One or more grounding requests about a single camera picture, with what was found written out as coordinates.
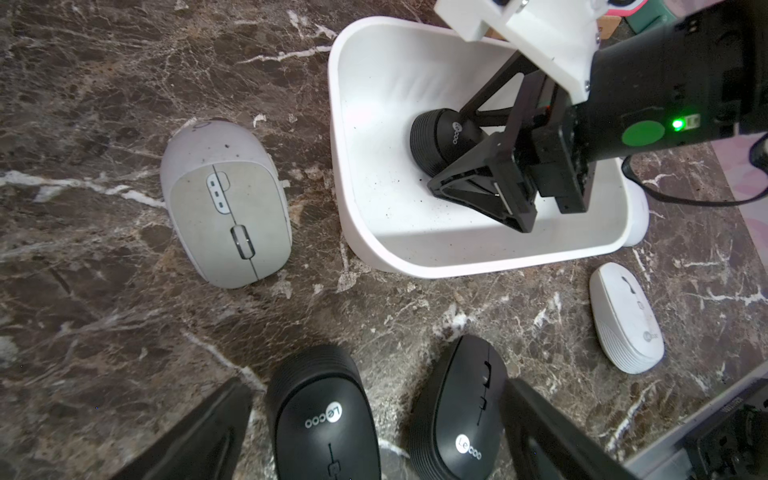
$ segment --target white computer mouse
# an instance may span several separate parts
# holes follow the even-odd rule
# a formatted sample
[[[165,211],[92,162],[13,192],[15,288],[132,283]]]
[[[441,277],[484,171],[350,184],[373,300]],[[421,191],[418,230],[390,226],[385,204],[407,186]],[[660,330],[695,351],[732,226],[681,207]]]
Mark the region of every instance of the white computer mouse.
[[[290,255],[288,205],[261,143],[228,121],[203,121],[168,142],[163,197],[197,272],[238,288],[278,271]]]
[[[642,373],[661,361],[664,339],[659,324],[629,270],[606,263],[592,273],[589,293],[598,339],[619,370]]]

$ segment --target mouse side grip ridges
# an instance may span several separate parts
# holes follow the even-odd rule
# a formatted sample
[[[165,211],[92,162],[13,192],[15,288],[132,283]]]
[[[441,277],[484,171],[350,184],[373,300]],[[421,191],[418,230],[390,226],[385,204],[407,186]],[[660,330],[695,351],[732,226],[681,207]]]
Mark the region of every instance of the mouse side grip ridges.
[[[319,345],[289,356],[272,375],[264,402],[270,431],[274,436],[275,422],[280,409],[289,397],[309,381],[324,376],[344,376],[362,388],[357,366],[347,352],[335,345]]]
[[[454,341],[440,356],[411,415],[408,453],[411,455],[411,465],[421,480],[456,479],[440,458],[435,438],[435,417],[440,389],[460,340]]]

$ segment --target cable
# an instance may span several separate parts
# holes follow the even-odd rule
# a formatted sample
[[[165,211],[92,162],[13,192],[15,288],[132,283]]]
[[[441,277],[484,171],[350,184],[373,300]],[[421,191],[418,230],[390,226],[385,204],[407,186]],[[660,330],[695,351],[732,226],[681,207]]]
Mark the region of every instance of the cable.
[[[768,197],[768,187],[766,187],[765,190],[752,198],[728,202],[711,202],[706,200],[691,200],[688,198],[671,197],[669,195],[662,194],[661,192],[657,192],[656,190],[643,184],[643,181],[632,170],[632,166],[630,165],[631,160],[632,155],[624,159],[624,163],[621,164],[621,173],[624,174],[628,180],[636,183],[640,188],[642,188],[649,197],[665,204],[691,205],[694,207],[712,208],[738,207],[740,205],[751,204],[752,202],[757,202],[758,200],[762,200],[763,198]],[[750,163],[753,165],[753,167],[761,170],[766,176],[768,176],[768,134],[760,138],[750,149]]]

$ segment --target marble countertop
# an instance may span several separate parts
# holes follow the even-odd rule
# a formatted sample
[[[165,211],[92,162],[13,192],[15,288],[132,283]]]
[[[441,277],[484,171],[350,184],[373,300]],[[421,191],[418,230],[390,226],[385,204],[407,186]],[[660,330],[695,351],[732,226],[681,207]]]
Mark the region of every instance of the marble countertop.
[[[605,257],[447,280],[371,270],[339,228],[326,63],[370,15],[431,2],[10,0],[0,5],[0,478],[109,478],[231,376],[255,392],[236,477],[274,478],[262,396],[284,356],[334,342],[359,367],[386,478],[415,478],[407,418],[454,336],[491,341],[622,460],[768,353],[768,277],[735,210],[651,201]],[[164,146],[195,119],[249,128],[287,180],[293,253],[239,290],[207,285],[161,198]],[[727,198],[709,145],[636,159],[682,195]],[[667,352],[628,376],[598,344],[602,263],[641,281]],[[502,449],[493,478],[511,478]]]

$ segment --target white container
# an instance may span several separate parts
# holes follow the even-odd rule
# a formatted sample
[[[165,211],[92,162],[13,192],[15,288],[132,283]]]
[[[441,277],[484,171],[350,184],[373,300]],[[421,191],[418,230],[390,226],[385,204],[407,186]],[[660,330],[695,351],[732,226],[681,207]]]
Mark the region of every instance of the white container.
[[[531,233],[430,194],[411,157],[413,119],[458,110],[514,51],[505,41],[469,43],[447,28],[387,17],[341,32],[328,62],[333,172],[344,237],[362,261],[442,278],[602,255],[627,242],[631,202],[618,159],[598,162],[585,214],[560,214],[554,198],[539,197]],[[484,109],[510,107],[520,81]]]

